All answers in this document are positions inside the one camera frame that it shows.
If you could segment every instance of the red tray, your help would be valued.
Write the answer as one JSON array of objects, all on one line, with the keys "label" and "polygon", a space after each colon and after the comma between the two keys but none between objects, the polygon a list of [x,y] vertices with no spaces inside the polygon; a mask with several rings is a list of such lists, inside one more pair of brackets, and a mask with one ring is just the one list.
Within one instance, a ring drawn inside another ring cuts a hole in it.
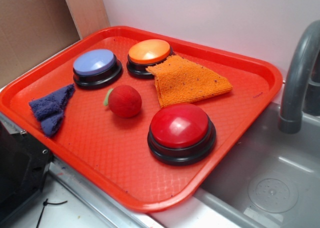
[{"label": "red tray", "polygon": [[[126,69],[130,47],[146,39],[166,40],[176,54],[207,68],[214,66],[214,71],[233,85],[228,94],[195,103],[209,115],[217,133],[213,152],[196,164],[166,165],[149,151],[149,125],[160,109],[154,80],[133,78]],[[122,77],[98,90],[76,87],[62,127],[54,138],[46,138],[29,101],[73,83],[75,59],[100,48],[113,51],[122,62]],[[111,27],[79,41],[6,86],[0,93],[0,111],[118,202],[136,211],[151,212],[191,196],[272,100],[282,82],[278,69],[261,60],[129,27]],[[103,105],[108,89],[122,84],[141,94],[142,111],[134,118],[116,117]]]}]

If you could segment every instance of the purple cloth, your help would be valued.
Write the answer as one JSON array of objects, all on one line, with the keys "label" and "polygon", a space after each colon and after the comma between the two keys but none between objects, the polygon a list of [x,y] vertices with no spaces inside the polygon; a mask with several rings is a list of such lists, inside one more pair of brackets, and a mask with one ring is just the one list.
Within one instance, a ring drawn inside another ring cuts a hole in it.
[{"label": "purple cloth", "polygon": [[29,102],[31,110],[47,137],[54,136],[59,130],[64,110],[75,92],[75,85],[70,84],[40,99]]}]

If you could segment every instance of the stainless steel sink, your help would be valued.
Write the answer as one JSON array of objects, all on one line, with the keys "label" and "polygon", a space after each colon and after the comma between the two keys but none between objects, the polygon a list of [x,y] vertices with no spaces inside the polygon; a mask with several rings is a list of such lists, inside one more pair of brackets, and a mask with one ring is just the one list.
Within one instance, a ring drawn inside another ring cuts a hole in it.
[{"label": "stainless steel sink", "polygon": [[304,114],[301,131],[284,134],[279,108],[266,108],[195,195],[211,206],[221,200],[252,227],[319,227],[320,120]]}]

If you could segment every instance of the toy apple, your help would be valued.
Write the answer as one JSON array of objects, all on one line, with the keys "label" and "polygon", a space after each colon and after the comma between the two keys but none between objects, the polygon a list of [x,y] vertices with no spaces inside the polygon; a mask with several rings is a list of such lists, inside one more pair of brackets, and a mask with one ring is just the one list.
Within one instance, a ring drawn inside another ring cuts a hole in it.
[{"label": "toy apple", "polygon": [[129,85],[120,85],[110,89],[103,104],[109,106],[110,110],[122,118],[136,116],[142,106],[139,92]]}]

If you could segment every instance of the sink drain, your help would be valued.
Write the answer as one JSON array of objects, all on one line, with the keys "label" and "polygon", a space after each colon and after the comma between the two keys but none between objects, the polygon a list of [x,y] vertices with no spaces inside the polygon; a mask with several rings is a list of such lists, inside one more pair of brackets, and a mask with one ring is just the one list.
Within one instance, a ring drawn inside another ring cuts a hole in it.
[{"label": "sink drain", "polygon": [[298,200],[296,186],[279,175],[255,177],[249,184],[248,194],[255,206],[270,213],[285,212]]}]

